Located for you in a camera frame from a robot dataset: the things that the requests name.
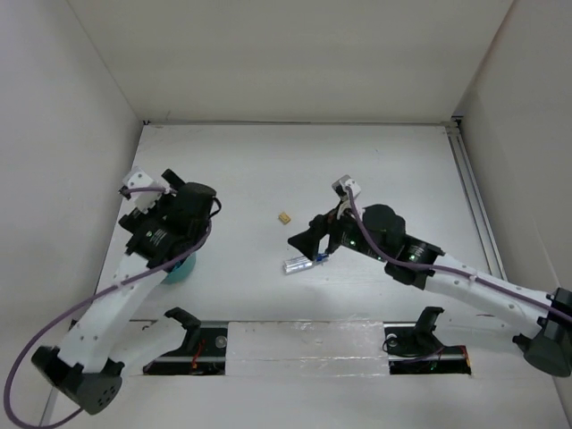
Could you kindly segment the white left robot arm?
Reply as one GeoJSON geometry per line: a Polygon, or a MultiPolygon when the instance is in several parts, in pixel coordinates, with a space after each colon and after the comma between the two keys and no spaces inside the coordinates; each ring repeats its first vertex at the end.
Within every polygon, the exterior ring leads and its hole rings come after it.
{"type": "Polygon", "coordinates": [[[151,292],[203,247],[222,204],[215,189],[184,181],[167,169],[157,181],[138,167],[122,181],[133,208],[118,224],[130,234],[112,284],[90,302],[80,320],[53,347],[32,355],[37,370],[80,410],[96,415],[108,407],[134,366],[170,351],[199,349],[201,322],[173,307],[146,330],[120,338],[151,292]]]}

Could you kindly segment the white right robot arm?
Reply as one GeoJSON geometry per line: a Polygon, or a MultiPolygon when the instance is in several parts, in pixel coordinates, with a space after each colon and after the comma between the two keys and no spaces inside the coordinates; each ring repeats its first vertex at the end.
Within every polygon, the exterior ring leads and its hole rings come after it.
{"type": "Polygon", "coordinates": [[[444,295],[492,315],[516,332],[512,341],[525,361],[553,376],[571,375],[571,292],[529,290],[464,265],[441,248],[406,232],[390,207],[366,207],[361,219],[345,210],[317,215],[288,243],[316,261],[322,239],[330,255],[339,247],[384,264],[394,281],[444,295]]]}

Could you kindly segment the small yellow eraser block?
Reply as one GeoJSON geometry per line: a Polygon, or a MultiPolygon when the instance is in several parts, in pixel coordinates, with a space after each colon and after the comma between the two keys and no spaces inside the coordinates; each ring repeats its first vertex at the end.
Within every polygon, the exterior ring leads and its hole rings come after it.
{"type": "Polygon", "coordinates": [[[288,224],[291,221],[291,218],[285,213],[280,213],[278,219],[282,224],[288,224]]]}

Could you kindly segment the teal plastic cup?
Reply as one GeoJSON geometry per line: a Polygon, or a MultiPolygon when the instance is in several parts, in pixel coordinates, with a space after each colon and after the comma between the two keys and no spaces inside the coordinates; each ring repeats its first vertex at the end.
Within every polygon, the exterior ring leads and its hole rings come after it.
{"type": "Polygon", "coordinates": [[[163,279],[162,284],[176,284],[184,282],[194,270],[196,265],[196,255],[192,254],[184,261],[180,261],[163,279]]]}

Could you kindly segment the clear blue-tipped pen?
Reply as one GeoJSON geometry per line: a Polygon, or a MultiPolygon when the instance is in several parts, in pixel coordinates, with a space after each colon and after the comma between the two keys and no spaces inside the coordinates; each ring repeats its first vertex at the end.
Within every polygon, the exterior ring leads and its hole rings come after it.
{"type": "Polygon", "coordinates": [[[310,260],[309,258],[304,256],[293,257],[283,262],[282,270],[285,275],[301,273],[323,264],[328,259],[329,256],[325,253],[318,254],[315,260],[310,260]]]}

